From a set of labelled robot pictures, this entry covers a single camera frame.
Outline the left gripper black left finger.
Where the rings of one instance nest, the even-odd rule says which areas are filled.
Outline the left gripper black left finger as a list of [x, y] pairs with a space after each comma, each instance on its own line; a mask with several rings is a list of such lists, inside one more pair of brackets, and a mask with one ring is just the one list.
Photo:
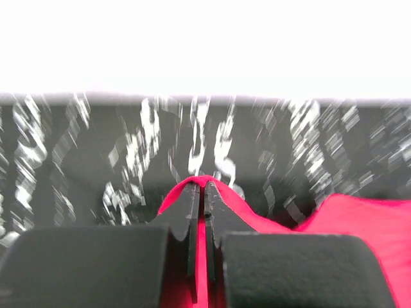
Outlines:
[[200, 188], [146, 225], [43, 228], [1, 260], [2, 307], [192, 307]]

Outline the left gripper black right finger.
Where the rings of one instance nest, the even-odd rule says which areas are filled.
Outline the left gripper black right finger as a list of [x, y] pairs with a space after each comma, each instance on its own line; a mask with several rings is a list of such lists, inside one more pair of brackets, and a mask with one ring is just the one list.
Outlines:
[[359, 237], [263, 234], [205, 188], [210, 307], [395, 307], [372, 250]]

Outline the pink red t shirt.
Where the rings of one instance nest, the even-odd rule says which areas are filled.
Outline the pink red t shirt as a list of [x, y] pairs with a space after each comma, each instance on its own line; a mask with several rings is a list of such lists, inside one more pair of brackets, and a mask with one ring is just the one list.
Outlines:
[[370, 200], [332, 194], [295, 229], [257, 215], [233, 189], [211, 176], [191, 176], [165, 197], [158, 215], [173, 208], [184, 188], [215, 184], [223, 202], [251, 229], [263, 234], [346, 234], [363, 239], [376, 254], [398, 307], [410, 307], [410, 201]]

